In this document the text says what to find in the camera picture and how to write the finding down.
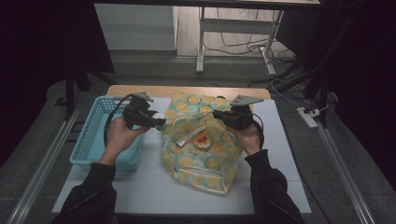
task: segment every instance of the yellow floral bag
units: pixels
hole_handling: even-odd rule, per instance
[[[227,193],[238,170],[237,159],[242,150],[223,122],[214,119],[211,112],[230,109],[230,101],[211,96],[178,92],[172,98],[163,130],[163,164],[169,175],[200,189]],[[200,134],[205,137],[205,148],[197,147],[200,139],[195,138],[182,147],[177,144],[197,128],[204,128]]]

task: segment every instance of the electrical outlet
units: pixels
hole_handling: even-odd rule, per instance
[[[308,127],[310,129],[317,128],[318,127],[317,122],[314,121],[314,119],[312,119],[309,114],[305,114],[304,110],[305,110],[305,108],[303,108],[303,107],[297,108],[297,112],[300,114],[301,118],[303,118],[303,120],[305,121],[306,125],[308,125]]]

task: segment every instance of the metal frame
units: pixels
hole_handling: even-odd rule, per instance
[[[64,145],[64,141],[66,140],[67,135],[73,127],[74,121],[76,120],[81,107],[85,105],[86,93],[81,94],[82,97],[81,99],[79,99],[80,97],[78,97],[78,105],[76,109],[71,114],[70,119],[64,122],[61,129],[56,134],[55,138],[49,146],[49,149],[47,150],[46,154],[44,155],[37,169],[35,170],[35,173],[33,174],[25,191],[20,197],[20,200],[12,211],[11,216],[8,218],[7,223],[23,223],[27,215],[29,214],[38,193],[40,192],[41,188],[44,185],[44,182],[47,179],[48,174],[50,173],[53,163],[55,162],[59,152],[61,151],[62,146]]]
[[[332,163],[334,164],[335,169],[337,170],[337,173],[344,184],[344,188],[350,196],[352,204],[355,207],[356,214],[361,220],[361,223],[374,224],[375,220],[373,218],[373,215],[366,201],[364,201],[364,198],[361,195],[361,191],[353,180],[351,173],[347,169],[347,165],[345,164],[344,159],[340,154],[336,144],[332,140],[332,136],[330,135],[329,130],[325,129],[323,125],[319,123],[318,131],[325,147],[327,148],[327,151],[329,152]]]
[[[276,74],[274,66],[269,55],[272,43],[274,41],[277,27],[280,23],[283,11],[278,11],[273,21],[241,21],[241,20],[225,20],[225,19],[206,19],[205,8],[201,7],[200,32],[197,54],[196,73],[204,72],[204,32],[216,33],[233,33],[233,34],[255,34],[269,35],[268,42],[261,48],[262,57],[264,58],[268,74],[273,76]]]

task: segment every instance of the wooden table edge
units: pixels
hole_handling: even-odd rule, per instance
[[[181,87],[181,86],[140,86],[140,85],[113,85],[107,90],[106,95],[125,96],[130,93],[145,91],[150,97],[171,98],[178,91],[194,93],[207,96],[223,96],[232,100],[238,94],[252,97],[259,97],[264,100],[271,100],[271,95],[267,89],[256,88],[225,88],[225,87]]]

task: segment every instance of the white tabletop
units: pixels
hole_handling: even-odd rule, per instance
[[[150,109],[165,113],[170,98],[156,98]],[[289,196],[302,213],[310,213],[304,189],[298,175],[290,147],[276,110],[275,102],[265,100],[255,104],[253,112],[264,123],[265,143],[269,159],[274,168],[288,179]],[[253,203],[250,196],[250,167],[244,161],[245,153],[239,158],[239,170],[229,192],[225,195],[209,193],[166,173],[162,162],[163,140],[155,129],[144,135],[144,150],[141,163],[134,173],[116,173],[113,182],[118,193],[116,213],[146,215],[250,215]],[[67,177],[52,212],[61,211],[71,188],[79,185],[87,176],[74,165]]]

